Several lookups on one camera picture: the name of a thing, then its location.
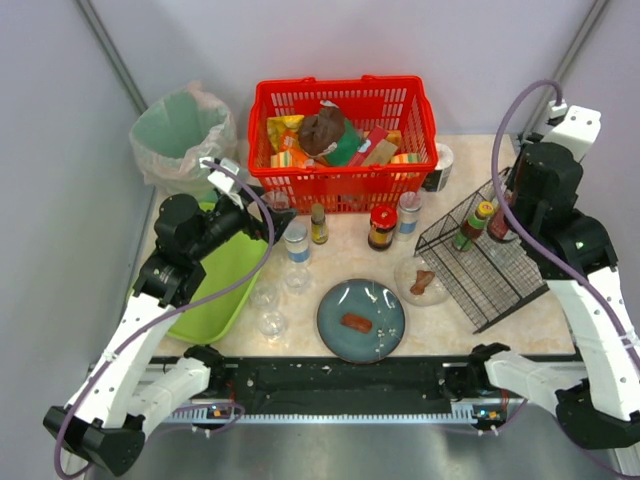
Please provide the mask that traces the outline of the yellow cap sauce bottle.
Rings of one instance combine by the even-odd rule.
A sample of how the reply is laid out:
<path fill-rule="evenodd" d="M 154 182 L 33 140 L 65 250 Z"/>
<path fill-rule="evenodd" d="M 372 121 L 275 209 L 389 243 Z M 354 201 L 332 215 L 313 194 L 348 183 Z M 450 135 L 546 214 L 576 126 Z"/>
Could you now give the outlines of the yellow cap sauce bottle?
<path fill-rule="evenodd" d="M 469 251 L 474 242 L 482 235 L 493 214 L 494 206 L 491 202 L 480 202 L 453 237 L 452 246 L 457 251 Z"/>

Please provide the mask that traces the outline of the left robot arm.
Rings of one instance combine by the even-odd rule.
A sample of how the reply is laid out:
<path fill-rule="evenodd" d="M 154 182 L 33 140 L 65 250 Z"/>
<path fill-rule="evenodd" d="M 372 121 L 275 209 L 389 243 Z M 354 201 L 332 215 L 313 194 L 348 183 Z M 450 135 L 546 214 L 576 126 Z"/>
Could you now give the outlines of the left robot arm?
<path fill-rule="evenodd" d="M 222 196 L 210 210 L 188 194 L 159 207 L 155 249 L 144 262 L 116 332 L 79 391 L 43 419 L 66 451 L 119 477 L 140 456 L 146 440 L 171 414 L 210 388 L 221 357 L 212 348 L 189 348 L 177 364 L 146 387 L 139 382 L 172 325 L 206 277 L 203 260 L 236 234 L 277 242 L 296 217 L 274 210 L 258 187 L 234 199 Z"/>

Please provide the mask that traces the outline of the red lid sauce jar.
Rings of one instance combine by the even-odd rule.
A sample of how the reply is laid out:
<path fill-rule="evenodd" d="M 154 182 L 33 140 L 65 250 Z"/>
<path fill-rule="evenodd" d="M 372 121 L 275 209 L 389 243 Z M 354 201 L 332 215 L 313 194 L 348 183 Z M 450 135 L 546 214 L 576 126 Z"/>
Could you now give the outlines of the red lid sauce jar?
<path fill-rule="evenodd" d="M 374 207 L 370 213 L 369 246 L 377 251 L 388 249 L 393 241 L 397 221 L 398 214 L 391 206 Z"/>

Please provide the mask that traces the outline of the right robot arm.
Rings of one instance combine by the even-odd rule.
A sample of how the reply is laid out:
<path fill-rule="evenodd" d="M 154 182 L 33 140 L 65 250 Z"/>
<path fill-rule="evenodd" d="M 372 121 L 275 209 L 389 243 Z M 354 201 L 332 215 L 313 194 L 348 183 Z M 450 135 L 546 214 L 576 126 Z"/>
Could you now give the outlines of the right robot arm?
<path fill-rule="evenodd" d="M 584 367 L 563 373 L 502 344 L 469 360 L 485 387 L 542 407 L 587 450 L 639 442 L 639 337 L 626 311 L 618 260 L 597 219 L 576 207 L 582 161 L 600 132 L 600 113 L 564 101 L 547 106 L 549 130 L 523 145 L 502 209 L 527 256 L 560 301 Z"/>

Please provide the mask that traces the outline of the dark vinegar bottle black cap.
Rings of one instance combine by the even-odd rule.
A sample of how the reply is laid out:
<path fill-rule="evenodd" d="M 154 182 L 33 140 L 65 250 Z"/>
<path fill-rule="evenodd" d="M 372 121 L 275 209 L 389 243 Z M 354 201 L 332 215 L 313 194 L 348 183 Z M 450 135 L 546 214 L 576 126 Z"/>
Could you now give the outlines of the dark vinegar bottle black cap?
<path fill-rule="evenodd" d="M 512 231 L 507 224 L 504 212 L 498 197 L 492 199 L 494 213 L 486 227 L 489 237 L 497 243 L 507 244 L 518 239 L 518 234 Z"/>

